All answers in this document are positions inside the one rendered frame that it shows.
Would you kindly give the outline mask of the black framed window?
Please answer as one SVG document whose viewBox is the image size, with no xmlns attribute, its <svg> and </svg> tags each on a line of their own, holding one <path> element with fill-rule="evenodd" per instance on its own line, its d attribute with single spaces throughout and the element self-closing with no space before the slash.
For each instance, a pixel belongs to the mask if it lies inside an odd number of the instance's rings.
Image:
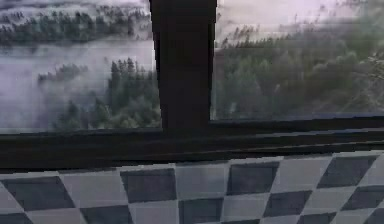
<svg viewBox="0 0 384 224">
<path fill-rule="evenodd" d="M 211 120 L 216 1 L 149 1 L 161 127 L 0 134 L 0 173 L 330 153 L 373 131 L 384 142 L 384 113 Z"/>
</svg>

